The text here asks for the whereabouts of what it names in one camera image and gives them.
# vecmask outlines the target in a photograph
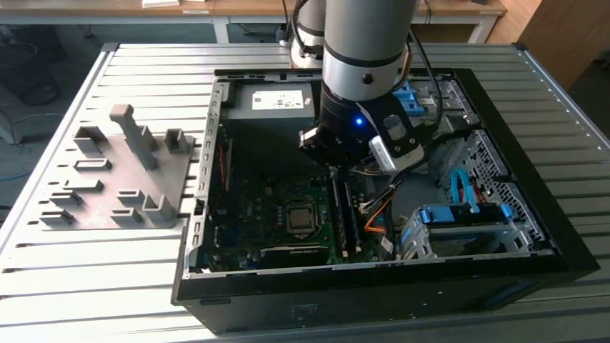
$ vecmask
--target table leg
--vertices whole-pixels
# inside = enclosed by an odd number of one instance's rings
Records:
[[[23,136],[12,126],[10,120],[11,119],[7,116],[0,115],[0,138],[10,144],[19,144],[22,143]]]
[[[470,36],[470,44],[484,44],[488,41],[489,34],[494,29],[497,20],[498,16],[482,16],[481,21],[473,31],[473,35]]]
[[[217,43],[227,44],[229,41],[229,17],[215,16],[213,17],[214,31],[217,33]]]

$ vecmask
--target slotted aluminum table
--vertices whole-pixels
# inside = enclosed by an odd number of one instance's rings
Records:
[[[154,133],[182,128],[201,138],[214,69],[286,68],[289,52],[275,44],[107,45],[0,230],[0,340],[353,342],[358,335],[368,341],[526,343],[610,337],[609,141],[528,51],[468,44],[426,49],[434,66],[474,69],[601,271],[496,312],[215,337],[170,304],[179,229],[50,232],[38,214],[82,123],[119,132],[110,106],[133,104],[138,123]],[[198,170],[193,160],[189,175]],[[186,182],[183,214],[194,208],[194,183]]]

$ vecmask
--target white label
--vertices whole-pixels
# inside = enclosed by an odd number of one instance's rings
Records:
[[[183,14],[210,14],[210,11],[206,11],[203,9],[186,9],[182,11]]]
[[[420,101],[420,104],[424,105],[424,106],[437,105],[437,103],[436,103],[433,98],[421,98],[421,99],[418,99],[418,101]]]
[[[392,252],[394,251],[394,244],[385,237],[382,239],[382,247],[392,254]]]
[[[253,109],[302,109],[303,91],[258,91],[253,94]]]

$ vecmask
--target white cable on floor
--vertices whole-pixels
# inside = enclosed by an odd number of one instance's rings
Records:
[[[18,124],[20,123],[22,121],[26,121],[28,119],[32,119],[32,118],[39,118],[42,116],[63,116],[65,114],[63,113],[43,113],[43,114],[34,114],[31,116],[24,116],[23,118],[19,118],[16,119],[15,121],[11,122],[11,124]]]

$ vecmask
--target wooden cabinet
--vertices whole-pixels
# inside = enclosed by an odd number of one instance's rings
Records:
[[[524,43],[569,89],[610,47],[609,0],[502,0],[509,12],[488,43]]]

